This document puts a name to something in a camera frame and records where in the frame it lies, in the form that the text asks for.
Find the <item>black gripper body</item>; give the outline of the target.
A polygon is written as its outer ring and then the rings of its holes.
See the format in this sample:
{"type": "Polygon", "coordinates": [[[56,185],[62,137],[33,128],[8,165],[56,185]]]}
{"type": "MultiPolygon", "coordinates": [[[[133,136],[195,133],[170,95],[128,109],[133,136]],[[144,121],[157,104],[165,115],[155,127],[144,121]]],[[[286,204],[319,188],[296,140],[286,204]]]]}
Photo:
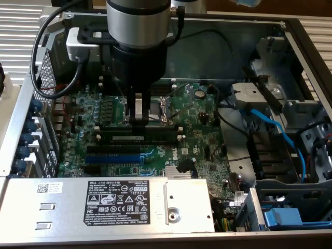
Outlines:
{"type": "Polygon", "coordinates": [[[165,73],[168,48],[160,44],[148,49],[124,46],[110,48],[111,69],[115,77],[138,89],[148,89],[165,73]]]}

